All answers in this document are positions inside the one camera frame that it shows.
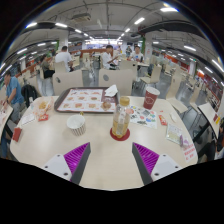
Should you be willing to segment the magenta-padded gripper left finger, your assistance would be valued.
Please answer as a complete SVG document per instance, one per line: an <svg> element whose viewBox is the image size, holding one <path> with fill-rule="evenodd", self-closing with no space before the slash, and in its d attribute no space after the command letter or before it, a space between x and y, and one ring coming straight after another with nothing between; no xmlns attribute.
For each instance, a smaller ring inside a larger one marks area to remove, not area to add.
<svg viewBox="0 0 224 224"><path fill-rule="evenodd" d="M85 143L64 155L56 154L43 165L42 169L79 184L90 153L90 143Z"/></svg>

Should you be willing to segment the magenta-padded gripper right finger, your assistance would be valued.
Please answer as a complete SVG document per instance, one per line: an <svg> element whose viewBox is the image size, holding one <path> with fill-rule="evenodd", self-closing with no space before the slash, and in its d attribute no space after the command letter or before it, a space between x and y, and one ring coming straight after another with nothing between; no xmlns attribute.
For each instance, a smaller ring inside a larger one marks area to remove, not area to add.
<svg viewBox="0 0 224 224"><path fill-rule="evenodd" d="M182 169L169 155L159 155L137 143L132 145L132 153L144 185Z"/></svg>

